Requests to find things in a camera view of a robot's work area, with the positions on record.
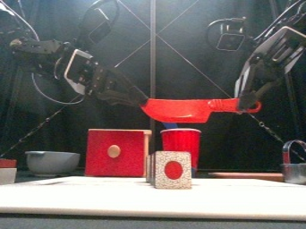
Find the white cup rim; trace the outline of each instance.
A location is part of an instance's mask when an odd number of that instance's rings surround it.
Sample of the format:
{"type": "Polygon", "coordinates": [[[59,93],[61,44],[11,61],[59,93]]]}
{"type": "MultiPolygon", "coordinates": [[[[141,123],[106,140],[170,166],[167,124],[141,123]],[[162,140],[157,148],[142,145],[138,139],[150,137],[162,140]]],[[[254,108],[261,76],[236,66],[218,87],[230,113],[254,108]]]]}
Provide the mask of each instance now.
{"type": "Polygon", "coordinates": [[[174,128],[174,129],[166,129],[162,130],[161,133],[167,132],[167,131],[197,131],[201,133],[201,130],[193,129],[193,128],[174,128]]]}

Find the table surface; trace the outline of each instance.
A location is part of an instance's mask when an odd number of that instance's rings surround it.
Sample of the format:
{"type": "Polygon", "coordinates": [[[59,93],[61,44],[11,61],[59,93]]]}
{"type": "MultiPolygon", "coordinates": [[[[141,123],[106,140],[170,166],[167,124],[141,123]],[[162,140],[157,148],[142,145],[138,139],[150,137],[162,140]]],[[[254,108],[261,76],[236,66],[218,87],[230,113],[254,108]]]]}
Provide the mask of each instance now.
{"type": "Polygon", "coordinates": [[[306,221],[305,191],[257,179],[193,179],[192,190],[158,190],[145,178],[71,176],[2,185],[0,213],[306,221]]]}

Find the red plastic cup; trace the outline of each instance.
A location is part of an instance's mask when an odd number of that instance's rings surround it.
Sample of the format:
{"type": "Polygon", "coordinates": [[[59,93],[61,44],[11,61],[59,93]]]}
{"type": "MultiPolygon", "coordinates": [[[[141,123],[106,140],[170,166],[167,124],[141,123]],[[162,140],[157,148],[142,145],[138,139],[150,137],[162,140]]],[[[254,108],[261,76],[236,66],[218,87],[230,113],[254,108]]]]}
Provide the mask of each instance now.
{"type": "Polygon", "coordinates": [[[163,151],[185,151],[192,155],[193,170],[198,170],[201,131],[190,128],[176,128],[161,131],[163,151]]]}

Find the black curtain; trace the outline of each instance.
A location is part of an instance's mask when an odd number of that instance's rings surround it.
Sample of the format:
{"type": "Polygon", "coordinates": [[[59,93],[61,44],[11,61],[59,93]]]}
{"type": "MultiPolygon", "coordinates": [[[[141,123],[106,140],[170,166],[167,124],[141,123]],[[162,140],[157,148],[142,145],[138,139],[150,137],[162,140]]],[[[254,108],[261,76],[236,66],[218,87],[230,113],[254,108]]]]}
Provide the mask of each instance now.
{"type": "MultiPolygon", "coordinates": [[[[91,0],[25,0],[26,18],[41,40],[73,41],[79,34],[79,22],[91,0]]],[[[246,47],[237,52],[217,51],[205,42],[206,28],[224,18],[246,17],[249,35],[256,37],[273,19],[270,2],[258,0],[166,0],[157,1],[157,97],[228,98],[233,97],[234,83],[244,62],[250,55],[246,47]]],[[[286,1],[278,1],[284,10],[286,1]]],[[[16,1],[7,1],[20,12],[16,1]]],[[[102,10],[115,17],[115,5],[106,1],[102,10]]],[[[110,34],[90,52],[106,66],[118,66],[143,92],[151,91],[151,1],[121,0],[119,19],[110,34]]],[[[2,153],[41,124],[43,128],[10,150],[6,157],[16,158],[26,167],[25,151],[58,150],[82,154],[86,165],[87,130],[91,128],[150,129],[150,118],[138,107],[111,106],[97,98],[86,98],[77,106],[53,103],[37,91],[30,73],[18,68],[10,50],[2,47],[0,115],[2,153]],[[46,122],[59,110],[58,115],[46,122]]],[[[77,95],[50,77],[35,77],[42,91],[61,101],[77,95]]],[[[208,123],[186,124],[202,130],[200,168],[209,170],[278,170],[282,144],[266,131],[264,124],[284,140],[297,138],[286,81],[264,98],[264,110],[256,119],[248,114],[214,113],[208,123]]],[[[162,149],[155,123],[155,149],[162,149]]]]}

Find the gold circle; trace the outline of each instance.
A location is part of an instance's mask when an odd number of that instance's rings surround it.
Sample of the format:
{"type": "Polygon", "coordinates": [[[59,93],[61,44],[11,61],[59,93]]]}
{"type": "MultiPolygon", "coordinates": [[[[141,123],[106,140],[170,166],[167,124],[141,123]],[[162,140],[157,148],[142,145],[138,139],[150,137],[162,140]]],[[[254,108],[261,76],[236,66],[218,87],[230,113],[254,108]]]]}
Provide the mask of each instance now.
{"type": "Polygon", "coordinates": [[[109,147],[109,156],[117,158],[121,153],[121,148],[118,145],[113,145],[109,147]]]}

